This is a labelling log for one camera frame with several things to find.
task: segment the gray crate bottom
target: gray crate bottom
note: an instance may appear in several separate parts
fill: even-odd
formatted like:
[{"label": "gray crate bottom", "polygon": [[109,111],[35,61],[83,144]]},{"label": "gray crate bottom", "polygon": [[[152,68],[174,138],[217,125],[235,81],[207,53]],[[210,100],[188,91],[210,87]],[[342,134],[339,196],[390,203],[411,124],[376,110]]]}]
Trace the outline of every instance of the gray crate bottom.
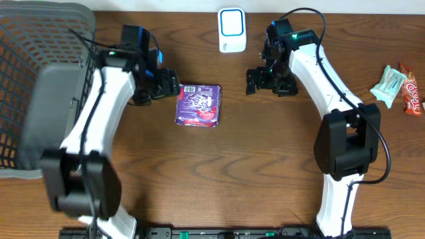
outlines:
[{"label": "gray crate bottom", "polygon": [[[59,149],[74,125],[78,100],[72,99],[80,71],[79,64],[62,63],[49,64],[39,72],[15,159],[18,169],[29,170],[28,173],[40,169],[43,150]],[[0,173],[0,177],[2,174],[10,177],[10,173]]]}]

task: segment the purple snack box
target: purple snack box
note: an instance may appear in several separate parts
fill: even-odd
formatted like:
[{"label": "purple snack box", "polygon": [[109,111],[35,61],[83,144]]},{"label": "purple snack box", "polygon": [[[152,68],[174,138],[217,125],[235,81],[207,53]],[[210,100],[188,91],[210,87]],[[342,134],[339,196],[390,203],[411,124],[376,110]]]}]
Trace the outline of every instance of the purple snack box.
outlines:
[{"label": "purple snack box", "polygon": [[175,122],[179,125],[215,127],[220,111],[220,86],[180,85]]}]

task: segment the red candy wrapper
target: red candy wrapper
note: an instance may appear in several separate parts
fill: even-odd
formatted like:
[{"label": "red candy wrapper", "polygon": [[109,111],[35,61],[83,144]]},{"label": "red candy wrapper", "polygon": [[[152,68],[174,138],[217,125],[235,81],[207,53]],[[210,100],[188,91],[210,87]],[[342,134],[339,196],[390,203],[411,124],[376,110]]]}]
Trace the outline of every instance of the red candy wrapper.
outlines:
[{"label": "red candy wrapper", "polygon": [[414,78],[412,68],[400,63],[398,71],[407,76],[406,81],[404,81],[403,86],[401,87],[404,100],[404,112],[413,116],[420,116],[418,85]]}]

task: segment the white backdrop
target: white backdrop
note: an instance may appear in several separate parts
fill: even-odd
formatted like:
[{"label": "white backdrop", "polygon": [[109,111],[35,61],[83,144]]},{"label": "white backdrop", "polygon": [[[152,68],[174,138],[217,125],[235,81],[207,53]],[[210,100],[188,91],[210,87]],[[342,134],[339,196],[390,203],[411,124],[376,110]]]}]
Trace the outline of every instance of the white backdrop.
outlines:
[{"label": "white backdrop", "polygon": [[425,0],[50,0],[81,3],[100,11],[218,12],[240,7],[247,13],[283,13],[312,7],[323,13],[425,14]]}]

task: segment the wood grain surface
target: wood grain surface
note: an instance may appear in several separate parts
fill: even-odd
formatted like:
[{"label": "wood grain surface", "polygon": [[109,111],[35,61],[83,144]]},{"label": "wood grain surface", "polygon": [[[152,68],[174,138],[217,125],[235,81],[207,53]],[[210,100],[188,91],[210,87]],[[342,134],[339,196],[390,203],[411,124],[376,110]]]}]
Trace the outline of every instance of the wood grain surface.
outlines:
[{"label": "wood grain surface", "polygon": [[[245,73],[262,66],[265,30],[279,14],[247,14],[244,52],[218,50],[213,13],[97,12],[96,39],[119,40],[123,24],[142,25],[158,39],[165,65],[180,81],[222,88],[216,128],[176,125],[175,98],[125,108],[114,139],[113,162],[122,203],[134,216],[176,227],[270,227],[310,224],[319,210],[323,176],[313,156],[320,116],[301,82],[299,94],[278,98],[262,90],[245,95]],[[369,92],[384,67],[413,67],[425,96],[425,16],[327,14],[325,51],[354,94],[381,110],[381,131],[392,171],[375,186],[360,186],[354,226],[387,226],[393,238],[425,237],[425,121],[391,109]],[[290,17],[312,28],[317,15]],[[366,179],[385,168],[382,147]],[[49,208],[42,180],[0,179],[0,238],[57,238],[63,226],[81,226]]]}]

